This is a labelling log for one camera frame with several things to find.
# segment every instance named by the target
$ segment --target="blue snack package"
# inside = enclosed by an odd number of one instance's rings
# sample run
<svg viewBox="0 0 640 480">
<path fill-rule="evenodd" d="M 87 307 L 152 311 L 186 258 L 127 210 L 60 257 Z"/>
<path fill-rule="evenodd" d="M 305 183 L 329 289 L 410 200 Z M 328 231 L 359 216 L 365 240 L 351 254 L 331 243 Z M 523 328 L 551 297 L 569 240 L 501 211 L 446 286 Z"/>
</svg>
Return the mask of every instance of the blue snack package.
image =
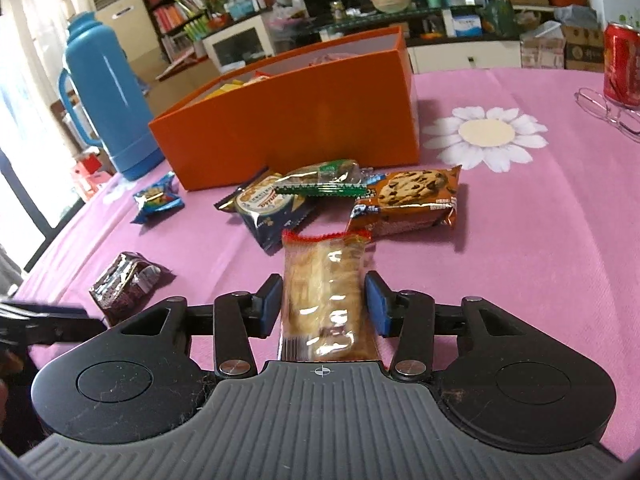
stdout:
<svg viewBox="0 0 640 480">
<path fill-rule="evenodd" d="M 184 207 L 184 202 L 176 194 L 175 173 L 170 171 L 149 187 L 137 192 L 133 198 L 138 203 L 138 214 L 132 224 L 145 224 L 156 213 Z"/>
</svg>

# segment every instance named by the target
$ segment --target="orange box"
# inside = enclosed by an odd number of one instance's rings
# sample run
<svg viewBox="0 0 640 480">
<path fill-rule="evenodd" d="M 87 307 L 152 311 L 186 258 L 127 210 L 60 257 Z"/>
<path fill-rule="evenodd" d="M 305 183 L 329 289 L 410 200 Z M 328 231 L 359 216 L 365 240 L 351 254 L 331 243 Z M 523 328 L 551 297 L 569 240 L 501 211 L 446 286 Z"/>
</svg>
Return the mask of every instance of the orange box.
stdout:
<svg viewBox="0 0 640 480">
<path fill-rule="evenodd" d="M 310 66 L 327 54 L 346 59 Z M 206 99 L 259 71 L 267 80 Z M 269 166 L 354 158 L 363 167 L 417 164 L 418 112 L 399 27 L 354 34 L 253 63 L 213 80 L 149 127 L 187 190 L 228 186 Z"/>
</svg>

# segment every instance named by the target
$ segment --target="table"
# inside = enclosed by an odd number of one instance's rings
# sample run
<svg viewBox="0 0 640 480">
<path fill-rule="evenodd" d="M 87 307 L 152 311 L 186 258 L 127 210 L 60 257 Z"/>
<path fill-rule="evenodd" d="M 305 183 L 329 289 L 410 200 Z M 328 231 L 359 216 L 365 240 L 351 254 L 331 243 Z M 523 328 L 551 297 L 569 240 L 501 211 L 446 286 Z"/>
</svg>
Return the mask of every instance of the table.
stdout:
<svg viewBox="0 0 640 480">
<path fill-rule="evenodd" d="M 603 443 L 627 458 L 640 446 L 640 145 L 575 103 L 578 88 L 602 88 L 602 75 L 466 70 L 419 75 L 415 83 L 422 125 L 443 119 L 437 131 L 422 134 L 430 147 L 422 163 L 479 164 L 462 173 L 456 229 L 380 240 L 376 269 L 393 290 L 421 290 L 439 303 L 487 298 L 599 363 L 618 392 Z M 486 112 L 494 121 L 486 131 L 485 123 L 464 126 Z M 504 121 L 513 121 L 515 138 Z M 505 140 L 504 148 L 491 146 Z M 134 189 L 168 169 L 164 163 Z M 267 256 L 241 219 L 213 208 L 229 188 L 181 190 L 186 208 L 151 230 L 129 223 L 136 205 L 128 188 L 114 178 L 76 215 L 33 268 L 20 299 L 80 304 L 100 316 L 87 290 L 125 250 L 176 273 L 154 301 L 181 295 L 209 303 L 233 290 L 257 290 L 271 272 L 283 271 L 283 251 Z M 304 232 L 343 230 L 349 210 L 348 201 L 328 204 Z M 192 358 L 211 369 L 210 338 L 194 339 Z M 276 357 L 278 330 L 252 345 L 260 369 Z M 380 344 L 387 363 L 393 347 L 392 340 Z M 42 366 L 65 349 L 32 354 Z M 456 355 L 452 338 L 439 338 L 435 352 L 436 368 L 445 367 Z"/>
</svg>

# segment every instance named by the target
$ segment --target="bookshelf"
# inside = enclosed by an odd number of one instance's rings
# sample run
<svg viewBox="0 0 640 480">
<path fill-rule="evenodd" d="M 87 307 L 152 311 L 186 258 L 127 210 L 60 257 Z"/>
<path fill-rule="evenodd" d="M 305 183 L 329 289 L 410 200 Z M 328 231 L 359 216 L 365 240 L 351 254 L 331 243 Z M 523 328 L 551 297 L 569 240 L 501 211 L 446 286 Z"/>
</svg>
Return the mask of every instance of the bookshelf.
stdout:
<svg viewBox="0 0 640 480">
<path fill-rule="evenodd" d="M 173 62 L 194 40 L 206 35 L 210 16 L 205 0 L 143 1 L 168 62 Z"/>
</svg>

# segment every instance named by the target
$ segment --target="red soda can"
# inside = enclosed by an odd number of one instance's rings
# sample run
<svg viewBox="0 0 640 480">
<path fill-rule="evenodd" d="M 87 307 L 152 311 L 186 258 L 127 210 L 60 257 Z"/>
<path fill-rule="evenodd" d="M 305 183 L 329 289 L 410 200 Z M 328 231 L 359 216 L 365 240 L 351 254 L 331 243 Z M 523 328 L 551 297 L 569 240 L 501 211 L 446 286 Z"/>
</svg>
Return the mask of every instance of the red soda can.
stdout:
<svg viewBox="0 0 640 480">
<path fill-rule="evenodd" d="M 628 25 L 609 23 L 604 31 L 604 95 L 640 107 L 640 32 Z"/>
</svg>

